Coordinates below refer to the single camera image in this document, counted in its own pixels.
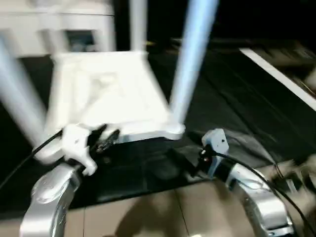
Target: wire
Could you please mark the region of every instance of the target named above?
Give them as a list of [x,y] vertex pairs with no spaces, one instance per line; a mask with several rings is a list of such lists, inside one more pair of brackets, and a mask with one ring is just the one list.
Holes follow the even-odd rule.
[[31,154],[29,154],[24,160],[22,160],[9,175],[4,179],[4,181],[0,184],[0,190],[4,187],[4,185],[10,180],[10,178],[18,171],[19,168],[21,168],[25,162],[27,162],[29,159],[31,159],[33,156],[36,155],[37,152],[39,152],[43,147],[45,147],[48,143],[50,143],[52,140],[54,140],[56,137],[59,137],[62,135],[62,130],[57,132],[56,134],[52,135],[50,138],[48,138],[45,142],[43,142],[41,145],[39,145],[36,149],[34,149]]
[[277,193],[277,191],[297,210],[297,212],[300,214],[304,224],[310,229],[311,233],[313,233],[313,235],[316,237],[316,232],[313,230],[311,224],[309,223],[309,221],[306,219],[306,217],[304,216],[304,214],[302,213],[301,209],[294,203],[294,201],[281,189],[279,189],[276,185],[274,185],[273,183],[269,182],[268,180],[266,180],[258,171],[256,171],[255,169],[253,169],[252,167],[250,167],[249,165],[247,165],[246,163],[237,160],[234,157],[222,154],[222,153],[218,153],[216,151],[213,151],[213,155],[214,156],[219,156],[219,157],[223,157],[226,159],[229,159],[233,162],[236,162],[238,164],[241,164],[242,166],[244,166],[245,168],[247,168],[248,170],[250,170],[252,173],[254,173],[255,175],[257,175],[265,184],[268,185],[268,187],[271,189],[271,191],[279,198],[279,195]]

